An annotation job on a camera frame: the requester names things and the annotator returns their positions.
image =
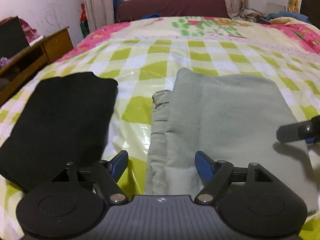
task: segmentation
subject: bed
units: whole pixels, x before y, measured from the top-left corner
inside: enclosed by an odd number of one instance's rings
[[[40,80],[93,72],[118,81],[118,95],[103,158],[127,150],[129,167],[119,181],[125,193],[143,194],[150,144],[152,95],[172,90],[186,67],[211,76],[254,74],[273,80],[298,121],[320,114],[320,30],[288,19],[285,25],[260,25],[216,17],[164,17],[105,26],[74,50],[47,66],[0,109],[0,145],[10,136]],[[309,148],[320,188],[320,156]],[[0,237],[23,232],[15,208],[22,192],[0,178]],[[315,239],[318,213],[308,217],[303,239]]]

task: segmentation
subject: wooden cabinet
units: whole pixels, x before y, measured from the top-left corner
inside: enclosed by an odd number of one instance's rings
[[[27,82],[45,66],[55,62],[73,49],[68,28],[42,39],[13,57],[0,69],[0,78],[10,82],[0,91],[0,106],[14,96]]]

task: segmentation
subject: folded black garment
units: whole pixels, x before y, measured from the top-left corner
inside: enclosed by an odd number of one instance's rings
[[[0,148],[0,174],[29,191],[56,177],[67,162],[86,167],[98,161],[117,85],[92,72],[41,81]]]

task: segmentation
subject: metal screw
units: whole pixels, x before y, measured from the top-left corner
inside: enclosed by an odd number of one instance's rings
[[[213,200],[213,196],[209,195],[209,194],[201,194],[198,196],[198,200],[203,202],[203,203],[207,203]]]
[[[110,200],[113,202],[121,202],[121,201],[125,200],[125,195],[120,194],[120,193],[113,194],[113,195],[111,195]]]

